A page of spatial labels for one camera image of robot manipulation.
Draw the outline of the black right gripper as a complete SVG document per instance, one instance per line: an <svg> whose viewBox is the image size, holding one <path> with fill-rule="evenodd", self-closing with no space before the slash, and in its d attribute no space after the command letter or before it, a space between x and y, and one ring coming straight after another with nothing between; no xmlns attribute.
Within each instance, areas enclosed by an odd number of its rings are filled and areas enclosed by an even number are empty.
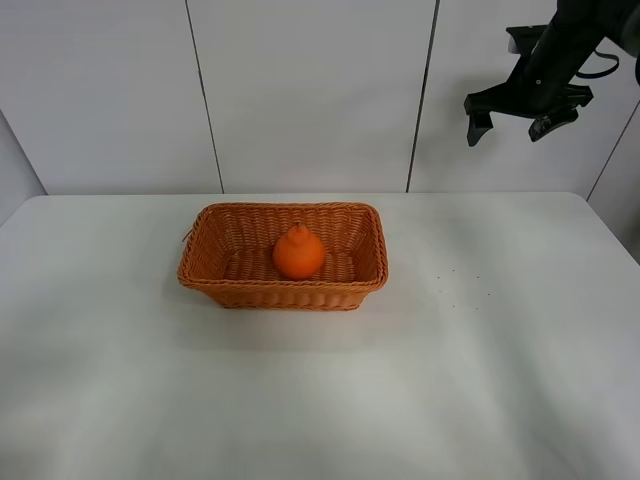
<svg viewBox="0 0 640 480"><path fill-rule="evenodd" d="M575 107L593 99L590 87L571 83L593 52L592 25L555 16L546 25L508 27L506 32L519 59L505 82L466 97L469 147L493 129L492 112L536 118L528 134L537 142L575 122Z"/></svg>

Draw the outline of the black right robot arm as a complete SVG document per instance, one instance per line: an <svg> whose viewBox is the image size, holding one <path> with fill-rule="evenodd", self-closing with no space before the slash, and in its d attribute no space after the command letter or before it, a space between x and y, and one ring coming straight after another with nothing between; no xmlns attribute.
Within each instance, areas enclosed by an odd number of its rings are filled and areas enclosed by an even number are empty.
<svg viewBox="0 0 640 480"><path fill-rule="evenodd" d="M471 147L493 128L493 112L531 119L533 142L576 121L577 109L587 106L593 93L571 80L602 78L619 67L618 56L597 50L601 41L639 57L639 3L559 1L548 24L509 27L507 33L510 51L519 56L510 76L464 101Z"/></svg>

